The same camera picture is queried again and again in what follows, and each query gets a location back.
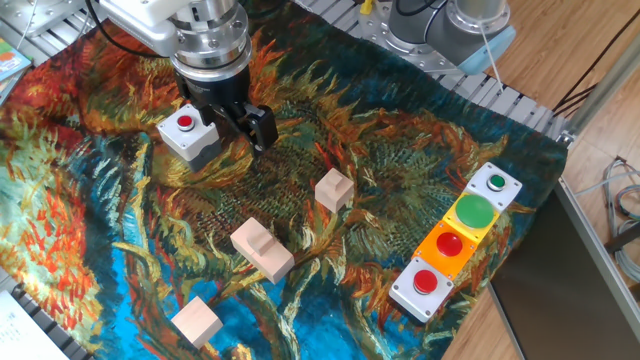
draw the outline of black cable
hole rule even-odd
[[[571,100],[573,100],[573,99],[577,98],[578,96],[582,96],[582,95],[584,95],[584,94],[586,94],[586,93],[591,93],[591,92],[593,91],[593,89],[595,89],[595,88],[596,88],[596,86],[598,86],[598,84],[591,85],[591,86],[589,86],[588,88],[586,88],[586,89],[584,89],[584,90],[580,91],[579,93],[577,93],[577,94],[575,94],[575,95],[571,95],[571,97],[569,97],[567,100],[565,100],[565,103],[568,103],[569,101],[571,101]]]
[[[93,5],[91,4],[91,0],[84,0],[84,2],[87,4],[87,9],[89,10],[89,14],[91,14],[91,17],[93,18],[93,21],[96,23],[96,26],[98,27],[98,29],[100,30],[102,35],[105,38],[107,38],[107,40],[109,40],[109,42],[112,43],[113,45],[115,45],[118,49],[126,51],[126,52],[128,52],[130,54],[133,54],[133,55],[142,56],[142,57],[146,57],[146,58],[150,58],[150,59],[166,59],[164,56],[160,56],[158,54],[143,53],[143,52],[140,52],[140,51],[129,49],[128,47],[118,43],[115,40],[113,40],[113,38],[111,38],[111,36],[109,36],[109,34],[107,34],[107,32],[102,27],[102,24],[100,23],[100,20],[98,19],[98,15],[96,15],[96,11],[93,9]]]
[[[575,101],[573,101],[572,103],[570,103],[569,105],[566,105],[565,107],[563,107],[562,109],[555,111],[556,116],[562,114],[563,112],[566,112],[568,110],[571,110],[571,108],[573,108],[574,106],[578,105],[579,103],[585,101],[589,95],[591,95],[591,93],[586,93],[580,97],[578,97]]]
[[[575,113],[576,113],[576,111],[578,111],[578,110],[580,110],[580,108],[579,108],[579,107],[577,107],[577,108],[573,109],[570,113],[568,113],[568,114],[567,114],[567,116],[565,116],[565,118],[569,118],[569,117],[571,117],[571,115],[575,114]]]
[[[572,92],[575,91],[575,89],[578,88],[578,86],[580,85],[580,83],[587,77],[587,75],[589,75],[589,73],[596,67],[596,65],[600,62],[600,60],[602,59],[602,57],[604,57],[604,55],[607,53],[607,51],[609,51],[609,49],[611,48],[611,46],[613,45],[613,43],[615,43],[618,38],[627,30],[627,28],[629,28],[629,26],[638,18],[638,16],[640,16],[640,9],[638,9],[638,11],[636,11],[635,14],[633,14],[633,16],[629,19],[629,21],[627,21],[626,24],[624,24],[624,26],[620,29],[620,31],[618,31],[618,33],[616,34],[616,36],[613,37],[613,39],[611,39],[611,41],[609,41],[609,44],[607,44],[607,46],[604,48],[604,50],[602,50],[602,52],[600,53],[600,55],[598,55],[598,57],[596,58],[596,60],[593,62],[593,64],[591,64],[591,66],[589,67],[589,69],[587,69],[587,71],[585,71],[584,74],[582,74],[582,76],[580,77],[580,79],[578,80],[578,82],[575,83],[575,85],[573,85],[573,87],[571,88],[571,90],[569,90],[563,97],[562,100],[560,100],[558,102],[558,104],[556,105],[555,108],[553,108],[553,112],[555,113],[556,110],[558,110],[562,105],[566,104],[569,100],[567,100],[567,98],[571,95]]]
[[[420,14],[421,12],[425,11],[429,6],[431,6],[431,4],[433,4],[432,0],[424,0],[424,5],[409,11],[409,12],[404,12],[402,10],[400,10],[400,0],[396,1],[396,11],[398,11],[398,14],[402,15],[402,16],[413,16],[413,15],[417,15]]]

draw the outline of wooden block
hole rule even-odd
[[[231,242],[239,253],[274,284],[294,265],[293,255],[289,250],[275,241],[269,230],[254,218],[249,218],[231,234]]]
[[[171,322],[198,349],[222,328],[222,321],[197,296]]]
[[[331,169],[316,185],[316,201],[337,213],[353,196],[354,191],[351,179],[338,170]]]
[[[273,240],[273,236],[271,236],[267,229],[264,229],[264,231],[257,232],[255,234],[250,234],[247,241],[249,243],[249,246],[251,246],[251,249],[260,256],[264,255],[267,250],[269,250],[269,248],[271,248],[271,246],[273,246],[273,244],[275,243],[275,241]]]

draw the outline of white cable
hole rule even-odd
[[[84,24],[82,24],[82,29],[80,29],[80,34],[78,34],[76,41],[78,41],[78,39],[80,39],[80,37],[84,35],[84,30],[87,28],[87,25],[89,24],[89,18],[91,18],[91,14],[87,14],[87,17],[84,19]]]
[[[489,60],[491,60],[491,66],[493,66],[493,72],[496,73],[496,80],[498,80],[498,85],[500,86],[500,93],[502,93],[502,81],[500,80],[500,73],[498,72],[498,67],[496,66],[495,60],[493,60],[493,54],[491,54],[491,49],[489,48],[489,42],[487,41],[487,36],[484,34],[484,23],[482,21],[478,22],[478,26],[480,27],[480,33],[482,34],[482,40],[484,40],[484,45],[487,48],[487,53],[489,54]]]
[[[625,166],[633,171],[626,174],[621,174],[621,175],[611,177],[611,173],[613,172],[613,169],[616,168],[617,166]],[[629,176],[629,174],[634,174],[634,173],[639,173],[639,172],[636,171],[636,169],[633,166],[630,166],[621,160],[614,160],[611,164],[609,164],[609,166],[607,166],[606,170],[604,171],[604,174],[603,174],[604,181],[602,181],[600,184],[596,184],[595,186],[591,187],[591,188],[597,189],[602,185],[606,185],[604,187],[604,196],[607,201],[607,211],[609,215],[609,231],[611,233],[611,238],[615,238],[626,229],[635,225],[637,221],[626,220],[619,227],[617,226],[616,207],[613,202],[614,200],[611,194],[611,188],[609,187],[609,183],[611,182],[611,180],[614,180],[616,178],[623,177],[623,176]],[[616,251],[614,253],[614,257],[618,265],[620,265],[620,269],[622,270],[622,272],[627,274],[627,276],[632,280],[634,280],[635,282],[640,282],[640,266],[638,266],[638,264],[636,264],[631,259],[631,257],[629,257],[629,254],[627,254],[627,251],[624,249],[624,247]]]
[[[33,22],[33,17],[36,15],[36,7],[38,7],[38,0],[33,2],[33,11],[31,12],[31,17],[29,18],[29,22],[27,23],[27,28],[24,29],[24,34],[22,34],[22,38],[20,38],[20,42],[18,43],[18,46],[16,46],[16,50],[20,50],[20,46],[22,45],[24,38],[27,37],[27,33],[29,32],[29,29],[31,28],[31,23]]]
[[[582,191],[579,191],[579,192],[575,193],[575,196],[580,196],[580,195],[588,194],[588,193],[592,192],[593,190],[596,190],[596,189],[597,189],[597,188],[599,188],[600,186],[602,186],[602,185],[605,185],[605,184],[608,184],[608,183],[612,182],[613,180],[618,180],[618,179],[620,179],[620,178],[623,178],[623,177],[626,177],[626,176],[631,176],[631,175],[640,175],[640,171],[631,171],[631,172],[628,172],[628,173],[624,173],[624,174],[620,174],[620,175],[616,175],[616,176],[613,176],[613,177],[607,178],[607,179],[605,179],[605,180],[603,180],[603,181],[601,181],[601,182],[599,182],[599,183],[597,183],[597,184],[593,185],[593,186],[592,186],[592,187],[590,187],[590,188],[587,188],[587,189],[584,189],[584,190],[582,190]]]

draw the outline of painted fabric mat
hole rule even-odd
[[[30,73],[0,110],[0,265],[97,359],[438,359],[566,150],[294,4],[267,5],[248,5],[268,15],[252,24],[251,99],[274,109],[280,139],[259,159],[227,137],[190,173],[155,128],[184,104],[170,63],[96,32]],[[389,287],[486,161],[523,191],[419,324]],[[356,184],[337,215],[314,200],[331,167]],[[252,216],[295,255],[275,286],[229,239]],[[196,295],[224,323],[200,352],[170,322]]]

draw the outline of red button cap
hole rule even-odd
[[[430,294],[438,287],[438,278],[429,270],[420,270],[413,278],[413,287],[420,294]]]
[[[189,127],[193,124],[193,119],[190,116],[180,116],[178,118],[178,126]]]
[[[462,240],[456,234],[443,233],[438,236],[436,246],[442,255],[453,257],[462,251]]]

